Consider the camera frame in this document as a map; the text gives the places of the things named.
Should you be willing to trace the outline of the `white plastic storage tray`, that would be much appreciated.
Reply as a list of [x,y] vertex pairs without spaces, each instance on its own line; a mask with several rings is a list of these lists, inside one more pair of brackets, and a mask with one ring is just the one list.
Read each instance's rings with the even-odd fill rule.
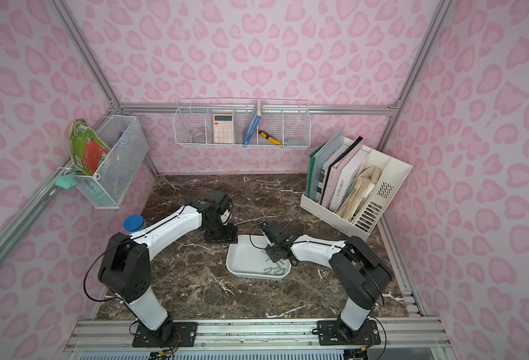
[[269,245],[268,240],[263,235],[239,235],[238,242],[229,246],[226,258],[226,267],[230,273],[236,277],[246,277],[261,280],[280,281],[287,274],[281,276],[265,275],[262,270],[265,260],[270,258],[264,248]]

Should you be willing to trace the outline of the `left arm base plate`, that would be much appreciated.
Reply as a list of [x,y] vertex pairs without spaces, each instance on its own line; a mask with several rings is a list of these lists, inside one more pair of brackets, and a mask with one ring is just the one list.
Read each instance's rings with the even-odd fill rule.
[[199,324],[197,322],[173,322],[168,319],[157,330],[150,330],[138,321],[133,348],[181,348],[193,347]]

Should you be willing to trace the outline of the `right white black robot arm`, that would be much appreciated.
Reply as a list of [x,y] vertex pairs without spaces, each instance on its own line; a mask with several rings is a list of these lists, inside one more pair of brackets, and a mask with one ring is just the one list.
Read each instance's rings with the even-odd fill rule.
[[345,241],[296,236],[276,221],[261,223],[259,229],[268,241],[264,251],[274,262],[315,263],[333,271],[347,295],[337,321],[339,331],[344,338],[356,336],[393,280],[393,271],[384,260],[357,236]]

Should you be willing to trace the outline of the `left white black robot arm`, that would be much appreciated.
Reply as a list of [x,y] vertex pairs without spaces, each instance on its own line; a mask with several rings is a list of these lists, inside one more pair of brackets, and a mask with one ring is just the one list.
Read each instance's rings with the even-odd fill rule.
[[209,243],[236,243],[238,227],[230,222],[232,210],[230,196],[215,191],[209,199],[195,199],[140,231],[116,233],[102,254],[99,282],[125,303],[142,328],[158,339],[170,338],[174,326],[152,290],[151,261],[195,230],[203,230]]

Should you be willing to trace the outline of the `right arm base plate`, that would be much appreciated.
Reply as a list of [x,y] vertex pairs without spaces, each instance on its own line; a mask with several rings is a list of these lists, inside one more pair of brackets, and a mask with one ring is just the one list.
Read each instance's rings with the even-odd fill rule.
[[366,319],[359,330],[351,330],[340,319],[320,320],[312,330],[318,336],[321,346],[361,345],[375,346],[381,344],[381,337],[377,323],[373,319]]

